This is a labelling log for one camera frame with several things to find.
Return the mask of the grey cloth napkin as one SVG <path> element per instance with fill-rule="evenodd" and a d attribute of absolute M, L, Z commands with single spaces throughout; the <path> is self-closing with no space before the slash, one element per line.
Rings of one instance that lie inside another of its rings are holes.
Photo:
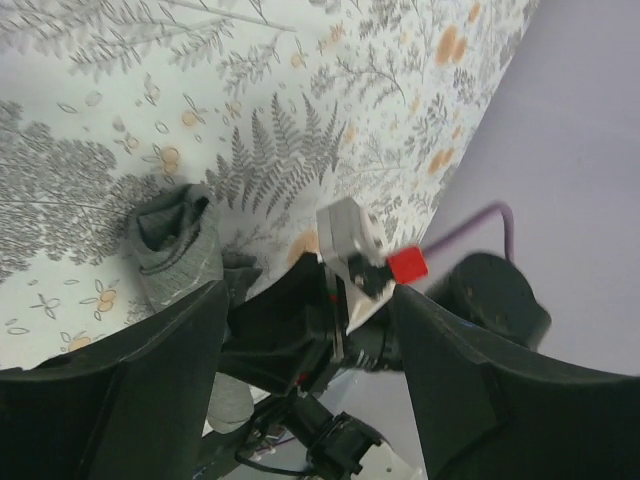
<path fill-rule="evenodd" d="M 212 191 L 184 184 L 132 211 L 126 239 L 149 306 L 160 312 L 209 281 L 227 288 L 229 305 L 241 305 L 262 274 L 257 259 L 225 253 Z"/>

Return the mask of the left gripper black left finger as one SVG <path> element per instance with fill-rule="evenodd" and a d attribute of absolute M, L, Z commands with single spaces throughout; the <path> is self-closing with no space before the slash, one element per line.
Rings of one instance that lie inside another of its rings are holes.
<path fill-rule="evenodd" d="M 1 374 L 5 479 L 189 479 L 224 337 L 211 282 L 116 334 Z"/>

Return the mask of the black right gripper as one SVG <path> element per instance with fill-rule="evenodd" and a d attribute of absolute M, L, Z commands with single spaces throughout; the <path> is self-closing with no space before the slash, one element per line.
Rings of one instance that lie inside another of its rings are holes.
<path fill-rule="evenodd" d="M 231 339 L 219 371 L 273 395 L 324 390 L 341 369 L 398 372 L 400 349 L 389 309 L 348 329 L 344 281 L 312 253 L 261 294 L 228 314 Z"/>

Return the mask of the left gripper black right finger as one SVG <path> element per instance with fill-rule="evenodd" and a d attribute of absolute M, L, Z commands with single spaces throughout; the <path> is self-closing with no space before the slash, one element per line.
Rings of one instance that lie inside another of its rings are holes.
<path fill-rule="evenodd" d="M 639 381 L 532 352 L 407 286 L 392 318 L 431 479 L 635 479 Z"/>

